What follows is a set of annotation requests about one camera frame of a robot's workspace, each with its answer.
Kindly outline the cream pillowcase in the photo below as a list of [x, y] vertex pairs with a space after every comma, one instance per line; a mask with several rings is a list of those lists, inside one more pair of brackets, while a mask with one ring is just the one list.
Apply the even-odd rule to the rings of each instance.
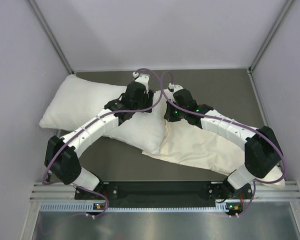
[[[184, 119], [166, 122], [158, 154], [146, 151], [143, 154], [174, 164], [211, 170], [226, 177], [245, 161], [240, 147], [214, 132], [190, 125]], [[285, 176], [277, 165], [265, 178], [255, 180], [277, 189], [285, 187]]]

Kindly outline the white pillow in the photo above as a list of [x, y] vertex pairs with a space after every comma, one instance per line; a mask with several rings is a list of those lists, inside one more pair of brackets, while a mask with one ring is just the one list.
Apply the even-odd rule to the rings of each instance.
[[[69, 75], [47, 107], [41, 128], [72, 132], [95, 117], [109, 101], [126, 91], [125, 86], [97, 83]], [[166, 102], [154, 93], [151, 113], [138, 112], [132, 119], [107, 133], [106, 137], [124, 142], [150, 154], [158, 154], [165, 137]]]

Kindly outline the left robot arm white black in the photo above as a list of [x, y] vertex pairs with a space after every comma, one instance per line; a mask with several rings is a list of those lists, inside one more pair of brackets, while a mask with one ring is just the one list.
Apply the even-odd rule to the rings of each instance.
[[99, 198], [104, 191], [101, 180], [81, 167], [79, 157], [102, 135], [130, 120], [135, 113], [150, 113], [153, 97], [148, 83], [131, 82], [125, 92], [109, 101], [97, 116], [63, 137], [49, 139], [44, 160], [46, 170], [63, 184], [84, 188], [92, 198]]

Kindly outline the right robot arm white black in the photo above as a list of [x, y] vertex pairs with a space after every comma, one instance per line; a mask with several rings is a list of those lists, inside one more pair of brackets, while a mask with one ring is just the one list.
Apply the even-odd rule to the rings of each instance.
[[189, 90], [169, 84], [164, 119], [187, 121], [202, 130], [213, 132], [244, 151], [244, 163], [229, 174], [222, 184], [211, 190], [220, 199], [235, 198], [249, 182], [265, 178], [283, 158], [277, 138], [270, 127], [246, 126], [220, 114], [213, 107], [197, 104]]

